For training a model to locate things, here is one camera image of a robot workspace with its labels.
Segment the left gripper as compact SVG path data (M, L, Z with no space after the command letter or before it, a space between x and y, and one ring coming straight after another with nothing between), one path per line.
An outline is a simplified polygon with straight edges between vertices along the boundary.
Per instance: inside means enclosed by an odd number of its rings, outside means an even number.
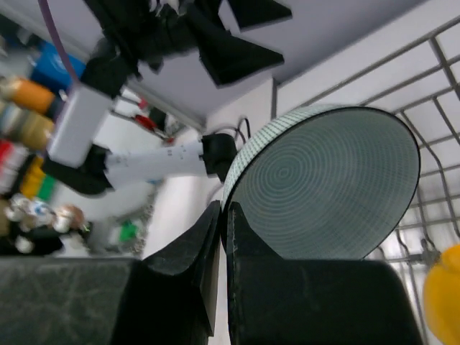
M216 86L229 86L284 62L282 54L233 36L200 9L184 16L151 1L86 1L107 42L129 62L161 70L163 60L198 48Z

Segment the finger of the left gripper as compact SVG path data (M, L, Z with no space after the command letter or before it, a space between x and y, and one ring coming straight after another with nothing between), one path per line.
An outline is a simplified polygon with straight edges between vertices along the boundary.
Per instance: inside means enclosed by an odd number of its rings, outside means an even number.
M289 7L274 0L228 0L240 29L290 19Z

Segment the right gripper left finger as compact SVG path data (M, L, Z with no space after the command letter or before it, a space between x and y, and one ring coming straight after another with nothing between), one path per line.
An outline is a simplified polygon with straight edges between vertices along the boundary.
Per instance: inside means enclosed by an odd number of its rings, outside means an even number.
M220 214L145 259L1 260L3 344L206 344L216 319Z

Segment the yellow-orange bowl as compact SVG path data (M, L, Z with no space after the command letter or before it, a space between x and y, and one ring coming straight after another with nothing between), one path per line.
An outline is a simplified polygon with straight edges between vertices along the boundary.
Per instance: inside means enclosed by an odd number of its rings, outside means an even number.
M423 284L426 324L442 343L459 345L459 245L441 253Z

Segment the light teal bowl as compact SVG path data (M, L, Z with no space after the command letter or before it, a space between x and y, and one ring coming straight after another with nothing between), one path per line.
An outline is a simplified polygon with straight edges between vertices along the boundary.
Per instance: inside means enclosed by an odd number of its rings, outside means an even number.
M253 134L233 161L221 209L285 259L362 259L398 225L420 153L399 118L366 106L294 109Z

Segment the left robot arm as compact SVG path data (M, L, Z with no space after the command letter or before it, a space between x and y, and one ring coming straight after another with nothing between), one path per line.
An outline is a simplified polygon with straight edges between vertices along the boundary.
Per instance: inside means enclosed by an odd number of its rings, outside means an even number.
M283 56L233 36L219 16L219 1L180 1L177 8L150 1L88 1L103 38L64 103L46 148L43 171L87 196L169 175L224 180L236 157L234 139L208 134L180 146L116 153L93 138L138 64L158 71L166 57L197 50L218 86L282 64Z

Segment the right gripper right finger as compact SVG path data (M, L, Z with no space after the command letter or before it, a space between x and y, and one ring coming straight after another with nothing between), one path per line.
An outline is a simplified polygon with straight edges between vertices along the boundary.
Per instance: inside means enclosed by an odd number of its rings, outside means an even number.
M227 295L233 344L421 344L400 278L374 260L284 259L227 213Z

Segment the grey wire dish rack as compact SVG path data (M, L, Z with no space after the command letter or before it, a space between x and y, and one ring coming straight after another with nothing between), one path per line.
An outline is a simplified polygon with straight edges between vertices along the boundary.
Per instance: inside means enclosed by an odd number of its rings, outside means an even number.
M420 153L413 201L372 253L408 294L425 344L435 344L423 283L443 250L459 242L459 11L417 10L282 85L277 110L360 104L391 111L412 130Z

